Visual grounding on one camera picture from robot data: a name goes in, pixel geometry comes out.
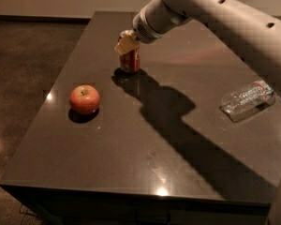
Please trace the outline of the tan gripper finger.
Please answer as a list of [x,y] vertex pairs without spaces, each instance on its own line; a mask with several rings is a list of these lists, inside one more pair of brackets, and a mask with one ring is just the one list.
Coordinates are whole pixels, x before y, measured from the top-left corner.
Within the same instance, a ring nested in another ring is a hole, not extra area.
[[120,38],[117,45],[115,46],[115,50],[120,54],[124,55],[135,50],[139,46],[139,42],[134,39],[132,36],[124,35]]

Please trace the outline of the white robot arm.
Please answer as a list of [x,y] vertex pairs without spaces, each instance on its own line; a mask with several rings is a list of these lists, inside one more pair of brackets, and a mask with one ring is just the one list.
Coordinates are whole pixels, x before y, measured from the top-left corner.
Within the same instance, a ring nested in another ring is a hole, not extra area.
[[220,109],[235,120],[281,97],[281,21],[237,0],[152,0],[133,19],[115,50],[125,55],[195,19],[260,76],[223,97]]

